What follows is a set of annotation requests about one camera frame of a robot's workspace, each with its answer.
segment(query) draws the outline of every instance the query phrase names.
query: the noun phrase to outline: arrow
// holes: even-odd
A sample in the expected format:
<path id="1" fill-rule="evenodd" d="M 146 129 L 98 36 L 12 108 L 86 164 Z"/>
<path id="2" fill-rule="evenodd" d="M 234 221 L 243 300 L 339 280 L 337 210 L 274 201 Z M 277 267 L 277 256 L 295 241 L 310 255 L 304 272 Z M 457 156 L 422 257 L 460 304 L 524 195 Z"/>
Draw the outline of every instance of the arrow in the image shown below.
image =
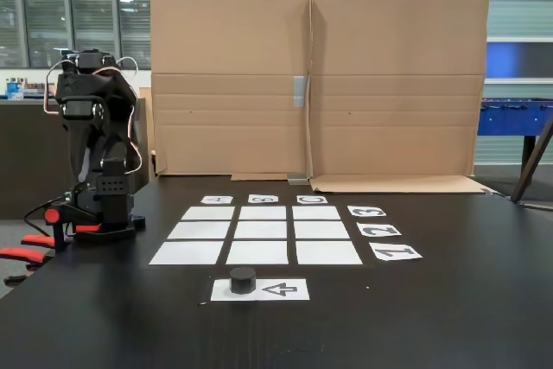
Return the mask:
<path id="1" fill-rule="evenodd" d="M 390 254 L 390 252 L 401 252 L 401 253 L 407 253 L 407 254 L 411 254 L 411 255 L 414 254 L 414 252 L 412 250 L 410 250 L 409 248 L 405 248 L 401 251 L 400 250 L 374 250 L 374 251 L 386 255 L 386 257 L 393 257 L 393 255 Z"/>
<path id="2" fill-rule="evenodd" d="M 272 291 L 272 289 L 279 289 L 280 292 Z M 277 296 L 285 297 L 286 291 L 291 293 L 297 292 L 297 287 L 286 287 L 286 283 L 280 283 L 277 285 L 273 285 L 272 287 L 266 287 L 263 289 L 263 291 L 267 291 L 268 293 L 271 293 L 271 294 L 276 294 Z"/>

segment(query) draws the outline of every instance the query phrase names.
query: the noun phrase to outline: table surface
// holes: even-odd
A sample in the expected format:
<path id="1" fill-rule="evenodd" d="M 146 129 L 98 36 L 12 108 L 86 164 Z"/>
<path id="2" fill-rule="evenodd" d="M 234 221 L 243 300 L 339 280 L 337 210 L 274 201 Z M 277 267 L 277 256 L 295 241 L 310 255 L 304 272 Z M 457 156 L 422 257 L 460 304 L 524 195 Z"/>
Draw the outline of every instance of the table surface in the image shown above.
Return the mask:
<path id="1" fill-rule="evenodd" d="M 290 239 L 290 207 L 312 191 L 222 176 L 150 183 L 136 196 L 147 220 L 136 239 L 73 244 L 0 301 L 3 367 L 550 367 L 553 232 L 532 211 L 486 194 L 327 194 L 364 265 L 254 266 L 259 278 L 306 278 L 310 300 L 209 302 L 213 279 L 233 268 L 224 259 L 148 263 L 212 194 L 235 206 L 278 195 Z M 423 258 L 377 260 L 348 204 L 382 208 L 402 237 L 376 242 Z"/>

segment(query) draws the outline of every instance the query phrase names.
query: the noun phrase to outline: blue table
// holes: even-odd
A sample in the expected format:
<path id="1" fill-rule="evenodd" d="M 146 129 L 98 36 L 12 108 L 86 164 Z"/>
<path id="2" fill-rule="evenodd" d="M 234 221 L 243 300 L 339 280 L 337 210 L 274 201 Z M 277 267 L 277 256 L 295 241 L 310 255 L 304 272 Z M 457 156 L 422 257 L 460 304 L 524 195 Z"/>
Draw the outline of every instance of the blue table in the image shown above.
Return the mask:
<path id="1" fill-rule="evenodd" d="M 553 99 L 482 99 L 479 136 L 524 136 L 522 167 L 553 115 Z"/>

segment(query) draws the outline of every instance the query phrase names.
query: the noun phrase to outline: floor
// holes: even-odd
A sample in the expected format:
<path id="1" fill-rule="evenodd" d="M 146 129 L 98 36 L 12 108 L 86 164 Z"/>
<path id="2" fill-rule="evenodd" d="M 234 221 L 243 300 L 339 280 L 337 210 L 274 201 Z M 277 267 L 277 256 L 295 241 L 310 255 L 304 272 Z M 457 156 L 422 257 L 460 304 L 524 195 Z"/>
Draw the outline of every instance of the floor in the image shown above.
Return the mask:
<path id="1" fill-rule="evenodd" d="M 520 174 L 520 167 L 516 165 L 507 166 L 485 166 L 479 165 L 474 168 L 475 176 L 478 181 L 486 186 L 493 188 L 500 193 L 510 194 L 517 183 Z M 531 186 L 528 188 L 525 200 L 540 202 L 541 204 L 550 203 L 553 205 L 553 165 L 540 166 Z M 532 211 L 548 220 L 553 221 L 553 213 L 544 211 Z M 38 226 L 44 226 L 44 223 L 35 221 Z M 35 231 L 21 220 L 0 220 L 0 248 L 9 246 L 20 246 L 19 243 L 24 235 L 34 233 Z M 38 247 L 29 247 L 39 251 L 46 251 Z M 19 276 L 25 274 L 25 265 L 18 261 L 9 261 L 0 259 L 0 298 L 8 294 L 11 289 L 3 285 L 3 279 L 7 276 Z"/>

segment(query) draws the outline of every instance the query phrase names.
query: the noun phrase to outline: window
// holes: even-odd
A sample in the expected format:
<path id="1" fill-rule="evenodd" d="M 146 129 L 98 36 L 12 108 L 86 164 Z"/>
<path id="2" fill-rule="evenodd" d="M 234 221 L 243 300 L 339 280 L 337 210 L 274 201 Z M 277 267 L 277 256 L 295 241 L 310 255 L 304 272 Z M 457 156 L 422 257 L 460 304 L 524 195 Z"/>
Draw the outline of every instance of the window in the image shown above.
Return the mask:
<path id="1" fill-rule="evenodd" d="M 68 47 L 64 0 L 25 0 L 32 67 L 51 67 Z"/>
<path id="2" fill-rule="evenodd" d="M 0 0 L 0 68 L 49 68 L 66 48 L 150 68 L 149 0 Z"/>
<path id="3" fill-rule="evenodd" d="M 122 55 L 132 56 L 139 67 L 150 68 L 149 0 L 119 0 Z"/>
<path id="4" fill-rule="evenodd" d="M 75 49 L 115 54 L 111 0 L 71 0 Z"/>
<path id="5" fill-rule="evenodd" d="M 0 67 L 21 67 L 16 0 L 0 0 Z"/>

